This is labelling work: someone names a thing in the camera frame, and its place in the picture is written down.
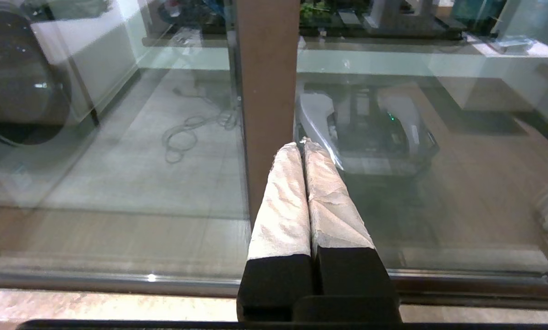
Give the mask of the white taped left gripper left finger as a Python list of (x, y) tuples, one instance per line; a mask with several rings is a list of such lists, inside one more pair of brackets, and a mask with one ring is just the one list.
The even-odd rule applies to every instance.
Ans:
[(236, 299), (239, 321), (291, 321), (295, 303), (314, 294), (310, 231), (301, 153), (292, 142), (268, 173)]

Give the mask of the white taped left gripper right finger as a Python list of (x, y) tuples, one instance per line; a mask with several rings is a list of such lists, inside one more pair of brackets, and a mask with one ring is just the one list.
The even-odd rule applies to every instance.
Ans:
[(316, 294), (304, 322), (400, 322), (400, 299), (327, 150), (303, 138)]

